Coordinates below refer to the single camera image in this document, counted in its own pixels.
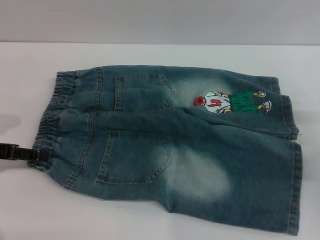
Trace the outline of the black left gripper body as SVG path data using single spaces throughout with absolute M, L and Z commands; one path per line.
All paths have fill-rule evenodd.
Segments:
M 16 150 L 19 145 L 11 143 L 0 143 L 0 159 L 1 160 L 17 160 Z

